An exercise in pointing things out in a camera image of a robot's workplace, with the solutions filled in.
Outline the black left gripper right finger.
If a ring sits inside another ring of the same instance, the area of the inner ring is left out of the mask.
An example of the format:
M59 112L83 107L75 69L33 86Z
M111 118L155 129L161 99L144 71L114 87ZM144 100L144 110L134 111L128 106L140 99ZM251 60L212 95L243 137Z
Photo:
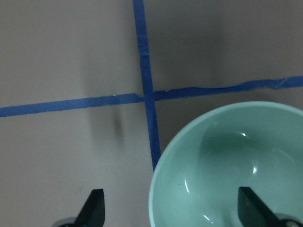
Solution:
M238 218L244 227L301 227L294 218L279 218L250 187L238 188Z

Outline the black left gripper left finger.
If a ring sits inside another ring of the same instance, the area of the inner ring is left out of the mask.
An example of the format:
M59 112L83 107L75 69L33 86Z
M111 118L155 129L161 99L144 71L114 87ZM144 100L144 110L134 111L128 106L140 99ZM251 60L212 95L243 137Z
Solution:
M102 227L105 223L105 199L103 189L91 191L73 227Z

